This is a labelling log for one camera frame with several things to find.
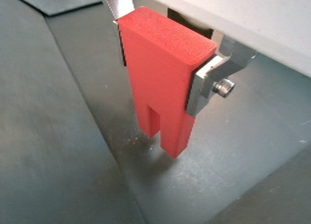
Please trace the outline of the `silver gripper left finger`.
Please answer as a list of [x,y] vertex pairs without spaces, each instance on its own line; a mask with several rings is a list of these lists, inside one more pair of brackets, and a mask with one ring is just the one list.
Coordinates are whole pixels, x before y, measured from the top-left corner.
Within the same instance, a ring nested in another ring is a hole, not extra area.
[[124,56],[124,48],[123,48],[123,42],[120,36],[119,19],[135,10],[133,3],[132,0],[103,0],[103,2],[108,5],[109,11],[112,13],[117,43],[119,43],[120,59],[123,66],[125,66],[127,60]]

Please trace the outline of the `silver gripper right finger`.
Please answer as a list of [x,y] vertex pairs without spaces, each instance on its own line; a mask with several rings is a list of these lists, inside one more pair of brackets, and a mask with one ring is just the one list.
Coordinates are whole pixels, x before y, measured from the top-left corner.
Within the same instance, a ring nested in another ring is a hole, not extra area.
[[195,70],[185,112],[195,117],[214,95],[227,98],[235,89],[231,75],[244,69],[256,56],[256,51],[230,36],[223,37],[220,56],[212,57]]

